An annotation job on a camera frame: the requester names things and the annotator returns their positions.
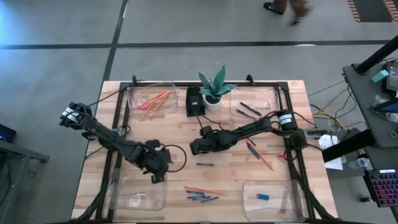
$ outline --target white pot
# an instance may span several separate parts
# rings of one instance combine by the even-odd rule
[[[206,109],[208,109],[210,111],[216,111],[221,107],[221,102],[223,101],[223,98],[221,98],[219,100],[219,102],[217,102],[216,104],[211,104],[211,103],[207,102],[206,96],[203,95],[203,101],[205,102]]]

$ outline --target pants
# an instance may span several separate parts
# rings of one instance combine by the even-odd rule
[[[304,16],[308,9],[305,7],[306,0],[289,0],[296,16]],[[287,7],[287,0],[274,0],[272,3],[273,10],[285,12]]]

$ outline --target shoe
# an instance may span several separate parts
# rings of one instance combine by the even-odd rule
[[[308,8],[307,11],[304,13],[302,16],[294,16],[292,22],[290,23],[291,26],[296,26],[297,24],[301,23],[310,12],[312,11],[312,8]]]
[[[264,9],[267,9],[268,11],[271,11],[271,12],[276,13],[278,15],[283,15],[284,14],[284,12],[279,12],[279,11],[273,10],[271,2],[265,2],[263,6],[264,6]]]

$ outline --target blue eraser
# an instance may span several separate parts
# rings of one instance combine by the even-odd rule
[[[379,73],[375,74],[375,75],[372,77],[372,81],[373,81],[374,83],[377,83],[378,81],[382,80],[382,79],[385,78],[386,76],[388,76],[388,72],[387,72],[387,71],[385,71],[385,70],[380,71]]]
[[[263,200],[269,200],[269,196],[268,195],[263,195],[263,194],[257,194],[257,198],[258,199],[263,199]]]

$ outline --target concrete floor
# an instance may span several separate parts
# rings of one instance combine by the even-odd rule
[[[345,0],[312,0],[312,14],[297,27],[250,0],[130,0],[119,43],[195,41],[386,40],[396,23],[357,23]],[[122,0],[0,1],[0,45],[108,44],[112,42]],[[317,47],[198,47],[117,49],[110,80],[197,80],[197,72],[215,73],[226,65],[230,80],[251,74],[263,80],[304,80],[314,93],[342,80],[341,68],[361,62],[380,45]],[[0,50],[0,123],[18,132],[16,143],[51,155],[48,164],[32,162],[37,172],[26,178],[13,223],[50,223],[70,218],[87,142],[58,125],[71,101],[97,100],[109,49]],[[340,84],[310,97],[325,106],[346,88]],[[329,111],[339,109],[346,95]],[[341,118],[363,120],[359,109]],[[323,121],[317,121],[327,128]],[[331,179],[339,217],[395,223],[388,208],[359,203],[367,194],[360,177]]]

